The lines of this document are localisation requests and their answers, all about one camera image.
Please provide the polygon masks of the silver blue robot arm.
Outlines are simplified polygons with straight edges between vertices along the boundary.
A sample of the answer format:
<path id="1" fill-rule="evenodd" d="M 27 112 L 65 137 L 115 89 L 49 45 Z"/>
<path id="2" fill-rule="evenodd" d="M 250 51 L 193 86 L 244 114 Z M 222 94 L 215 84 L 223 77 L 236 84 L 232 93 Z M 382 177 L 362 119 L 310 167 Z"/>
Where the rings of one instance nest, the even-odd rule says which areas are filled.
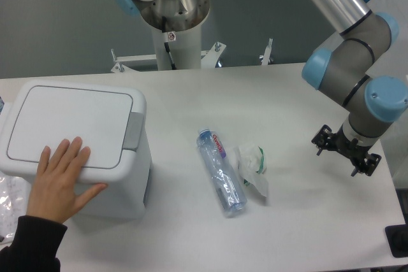
<path id="1" fill-rule="evenodd" d="M 398 37 L 398 22 L 374 13 L 363 0 L 312 0 L 342 38 L 334 50 L 320 48 L 305 63 L 303 79 L 349 112 L 337 132 L 322 127 L 312 139 L 320 151 L 351 161 L 355 173 L 372 175 L 381 156 L 372 146 L 407 109 L 407 86 L 391 76 L 372 78 L 368 70 Z M 151 28 L 160 70 L 200 69 L 201 25 L 209 0 L 116 0 L 128 15 Z"/>

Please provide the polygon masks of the black sleeved forearm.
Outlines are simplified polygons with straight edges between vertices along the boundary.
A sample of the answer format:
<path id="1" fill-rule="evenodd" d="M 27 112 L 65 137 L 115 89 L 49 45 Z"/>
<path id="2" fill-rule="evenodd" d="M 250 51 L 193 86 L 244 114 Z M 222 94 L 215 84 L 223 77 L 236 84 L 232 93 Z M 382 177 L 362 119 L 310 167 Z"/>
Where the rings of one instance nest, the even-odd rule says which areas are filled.
<path id="1" fill-rule="evenodd" d="M 67 229 L 44 218 L 19 217 L 12 244 L 1 250 L 1 271 L 60 271 L 57 251 Z"/>

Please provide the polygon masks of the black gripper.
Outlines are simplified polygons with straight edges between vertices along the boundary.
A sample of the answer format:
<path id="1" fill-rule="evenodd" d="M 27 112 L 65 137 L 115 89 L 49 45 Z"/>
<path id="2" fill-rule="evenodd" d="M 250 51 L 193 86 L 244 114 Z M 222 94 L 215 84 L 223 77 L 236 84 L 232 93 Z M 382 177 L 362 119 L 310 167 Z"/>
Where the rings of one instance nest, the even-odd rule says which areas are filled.
<path id="1" fill-rule="evenodd" d="M 372 176 L 381 161 L 380 155 L 368 154 L 372 146 L 362 146 L 356 138 L 348 140 L 343 130 L 332 133 L 328 125 L 323 125 L 311 142 L 317 148 L 316 155 L 321 155 L 324 150 L 331 150 L 348 158 L 354 166 L 351 176 L 358 173 Z"/>

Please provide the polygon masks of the bare human hand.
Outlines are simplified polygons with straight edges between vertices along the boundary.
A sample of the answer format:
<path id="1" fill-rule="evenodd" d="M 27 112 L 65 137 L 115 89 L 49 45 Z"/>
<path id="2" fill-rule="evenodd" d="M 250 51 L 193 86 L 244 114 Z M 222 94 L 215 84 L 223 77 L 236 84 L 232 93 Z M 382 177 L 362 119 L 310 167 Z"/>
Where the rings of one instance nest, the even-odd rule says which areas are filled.
<path id="1" fill-rule="evenodd" d="M 91 154 L 76 137 L 61 141 L 54 153 L 45 147 L 31 187 L 26 215 L 60 224 L 78 213 L 108 185 L 96 183 L 81 194 L 75 193 L 76 180 Z"/>

